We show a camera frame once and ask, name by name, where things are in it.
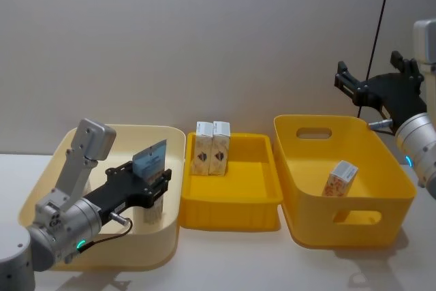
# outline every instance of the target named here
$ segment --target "white box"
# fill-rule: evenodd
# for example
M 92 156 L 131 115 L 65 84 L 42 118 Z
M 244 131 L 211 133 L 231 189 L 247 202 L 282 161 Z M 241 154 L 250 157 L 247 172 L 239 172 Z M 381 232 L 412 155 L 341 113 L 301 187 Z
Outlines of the white box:
M 230 145 L 230 124 L 213 122 L 213 142 L 211 153 L 210 175 L 224 175 L 227 167 Z
M 191 174 L 208 175 L 211 162 L 213 124 L 197 122 L 196 144 L 191 162 Z
M 322 192 L 323 196 L 346 196 L 359 169 L 341 160 L 330 173 Z

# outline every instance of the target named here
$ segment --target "gray wall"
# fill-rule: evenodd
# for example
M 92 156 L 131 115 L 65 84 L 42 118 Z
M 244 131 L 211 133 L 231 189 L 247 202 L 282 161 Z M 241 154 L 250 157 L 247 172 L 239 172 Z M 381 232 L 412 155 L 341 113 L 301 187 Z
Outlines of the gray wall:
M 0 152 L 52 153 L 82 117 L 271 134 L 278 114 L 355 115 L 334 73 L 364 78 L 381 4 L 0 0 Z M 388 0 L 373 74 L 432 16 L 435 0 Z

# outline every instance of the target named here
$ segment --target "white table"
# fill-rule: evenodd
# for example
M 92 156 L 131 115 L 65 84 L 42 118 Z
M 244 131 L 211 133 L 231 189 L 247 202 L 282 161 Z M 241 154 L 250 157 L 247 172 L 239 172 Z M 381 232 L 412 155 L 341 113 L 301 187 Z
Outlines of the white table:
M 42 155 L 0 155 L 0 222 L 17 219 L 49 159 L 50 156 Z M 416 182 L 413 172 L 411 177 Z M 202 232 L 181 228 L 176 254 L 159 269 L 48 271 L 36 274 L 36 290 L 435 290 L 435 214 L 436 200 L 418 188 L 394 247 L 370 252 L 332 251 L 309 250 L 295 244 L 279 208 L 278 232 Z

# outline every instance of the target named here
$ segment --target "bin handle hole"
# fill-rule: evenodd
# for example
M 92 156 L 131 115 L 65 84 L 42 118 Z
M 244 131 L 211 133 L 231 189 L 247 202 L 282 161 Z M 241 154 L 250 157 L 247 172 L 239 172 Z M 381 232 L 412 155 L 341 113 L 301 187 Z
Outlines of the bin handle hole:
M 302 127 L 297 130 L 300 139 L 328 139 L 332 136 L 332 130 L 327 127 Z
M 340 225 L 375 225 L 382 220 L 379 211 L 338 211 L 333 216 L 333 223 Z

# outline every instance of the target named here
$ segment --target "cable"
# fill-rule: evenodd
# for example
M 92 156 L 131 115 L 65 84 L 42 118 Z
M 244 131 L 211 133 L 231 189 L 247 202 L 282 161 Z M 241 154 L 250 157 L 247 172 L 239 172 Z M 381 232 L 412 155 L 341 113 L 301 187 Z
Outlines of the cable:
M 122 236 L 127 235 L 127 234 L 131 231 L 131 229 L 133 228 L 134 223 L 131 221 L 130 218 L 126 218 L 126 220 L 129 221 L 130 226 L 129 226 L 129 228 L 128 228 L 125 232 L 123 232 L 123 233 L 121 233 L 121 234 L 114 235 L 114 236 L 110 236 L 110 237 L 105 238 L 105 239 L 102 239 L 102 240 L 91 241 L 90 243 L 87 243 L 86 245 L 83 245 L 82 247 L 80 247 L 80 248 L 78 249 L 79 254 L 81 254 L 82 252 L 88 250 L 88 249 L 91 248 L 92 246 L 97 245 L 97 244 L 99 244 L 99 243 L 106 242 L 106 241 L 110 241 L 110 240 L 117 239 L 117 238 L 121 238 Z
M 392 132 L 389 132 L 389 131 L 381 131 L 380 129 L 373 129 L 373 131 L 377 132 L 377 133 L 381 133 L 381 134 L 387 134 L 389 136 L 395 136 L 395 134 L 393 134 Z
M 377 45 L 377 39 L 379 38 L 379 32 L 380 32 L 380 25 L 382 25 L 382 18 L 383 18 L 383 13 L 384 13 L 384 6 L 386 4 L 386 0 L 383 0 L 383 4 L 381 5 L 381 11 L 380 11 L 380 16 L 379 16 L 379 22 L 377 24 L 377 31 L 375 32 L 375 37 L 374 37 L 374 43 L 373 43 L 373 49 L 371 51 L 371 57 L 369 59 L 369 65 L 368 65 L 368 71 L 367 71 L 367 77 L 365 78 L 365 81 L 368 80 L 369 77 L 369 72 L 371 71 L 371 66 L 373 64 L 373 59 L 374 59 L 374 52 L 375 52 L 375 46 Z M 359 107 L 359 111 L 357 113 L 357 117 L 360 117 L 360 112 L 362 111 L 362 106 Z

